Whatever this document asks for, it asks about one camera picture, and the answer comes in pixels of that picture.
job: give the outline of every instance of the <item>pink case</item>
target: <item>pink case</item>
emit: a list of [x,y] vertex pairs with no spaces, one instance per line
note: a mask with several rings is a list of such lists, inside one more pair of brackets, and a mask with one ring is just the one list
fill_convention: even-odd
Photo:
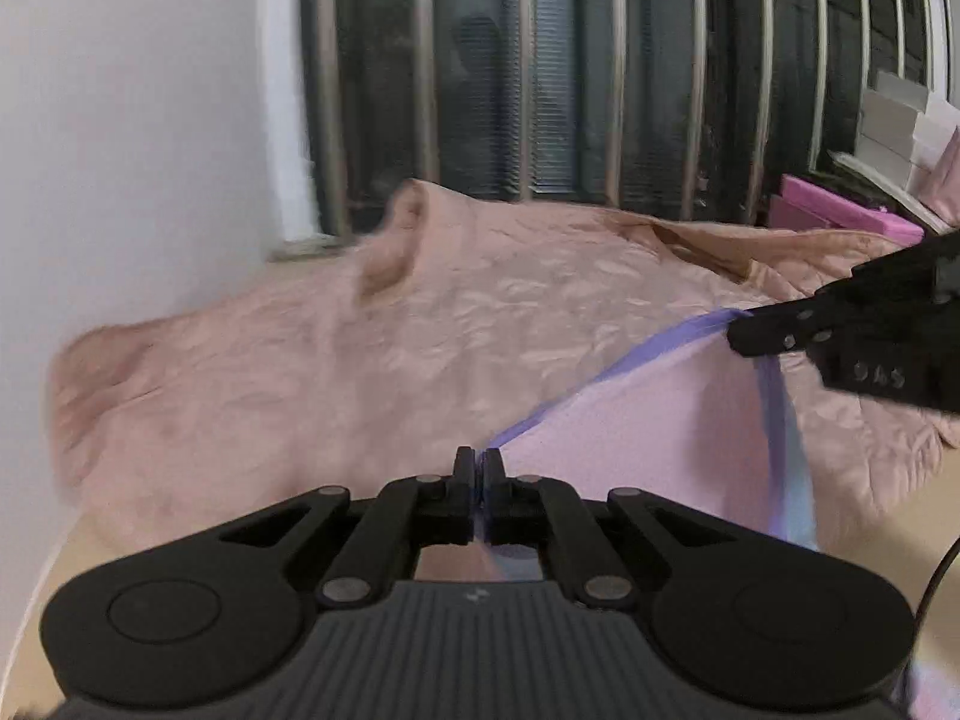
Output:
[[770,226],[788,230],[840,228],[880,233],[912,247],[923,229],[885,211],[873,211],[795,175],[784,175],[780,197],[770,200]]

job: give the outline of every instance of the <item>metal bolt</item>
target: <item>metal bolt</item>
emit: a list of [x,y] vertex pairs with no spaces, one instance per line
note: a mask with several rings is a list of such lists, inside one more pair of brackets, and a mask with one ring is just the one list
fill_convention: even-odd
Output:
[[620,601],[630,595],[634,586],[630,580],[615,576],[598,576],[584,584],[590,598],[597,601]]
[[323,595],[338,604],[352,604],[370,595],[370,585],[359,577],[331,579],[323,586]]

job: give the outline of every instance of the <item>white wall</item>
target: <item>white wall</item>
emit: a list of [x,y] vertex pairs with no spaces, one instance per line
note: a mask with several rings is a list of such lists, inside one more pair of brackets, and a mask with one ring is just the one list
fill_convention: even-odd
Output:
[[69,521],[56,348],[197,306],[278,242],[257,0],[0,0],[0,661]]

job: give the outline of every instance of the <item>metal bar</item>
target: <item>metal bar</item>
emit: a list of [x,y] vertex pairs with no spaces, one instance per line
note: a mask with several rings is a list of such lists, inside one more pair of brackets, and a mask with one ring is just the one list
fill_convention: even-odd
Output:
[[813,100],[813,132],[810,134],[808,167],[816,170],[820,159],[820,143],[824,135],[824,104],[827,101],[827,0],[817,0],[817,88]]
[[926,88],[933,88],[933,18],[930,16],[930,0],[923,0],[923,27],[925,28],[925,45],[923,49],[926,51],[926,60],[923,62],[923,66],[926,69]]
[[434,58],[433,0],[414,0],[414,67],[416,73],[416,146],[419,176],[440,180],[437,146],[437,84]]
[[747,186],[747,203],[744,208],[745,224],[757,221],[767,140],[770,137],[770,98],[774,80],[774,0],[760,0],[760,32],[760,97],[757,100],[757,131],[754,134],[754,154],[750,163],[750,183]]
[[607,135],[607,204],[620,207],[620,170],[623,162],[623,106],[627,74],[627,0],[613,6],[613,78],[610,88],[610,132]]
[[947,19],[947,99],[953,102],[953,80],[956,72],[956,42],[953,40],[953,10],[950,0],[944,0]]
[[323,127],[323,175],[331,232],[352,235],[347,214],[347,153],[340,112],[340,57],[337,49],[337,0],[317,0],[317,49],[320,54],[320,100]]
[[870,61],[872,56],[870,0],[860,0],[860,99],[870,84]]
[[693,200],[700,175],[700,141],[704,130],[704,87],[707,84],[707,0],[693,0],[693,81],[683,162],[680,219],[693,219]]
[[904,0],[896,1],[896,74],[906,75],[906,24],[904,23]]
[[533,194],[533,121],[534,121],[534,0],[518,0],[520,12],[520,186],[521,200]]

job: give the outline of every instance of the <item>wire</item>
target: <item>wire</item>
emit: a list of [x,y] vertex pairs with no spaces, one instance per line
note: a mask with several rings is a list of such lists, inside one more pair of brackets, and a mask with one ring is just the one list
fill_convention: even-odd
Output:
[[917,644],[920,641],[920,629],[923,627],[923,623],[926,621],[926,615],[928,615],[930,611],[930,605],[933,603],[933,596],[937,594],[940,584],[944,581],[944,577],[947,576],[947,571],[950,570],[950,567],[953,565],[953,562],[957,559],[958,555],[960,555],[960,538],[957,538],[957,541],[954,541],[953,546],[947,550],[947,554],[944,555],[944,558],[940,561],[937,569],[933,572],[933,576],[930,577],[930,581],[926,584],[926,589],[923,591],[923,596],[920,597],[917,613],[914,615],[913,648],[910,653],[910,658],[907,660],[907,664],[904,667],[904,672],[902,672],[901,678],[899,679],[899,696],[898,699],[896,699],[896,702],[898,703],[898,709],[907,716],[910,714],[910,707],[911,704],[913,704],[915,697],[913,685],[913,661],[916,657]]

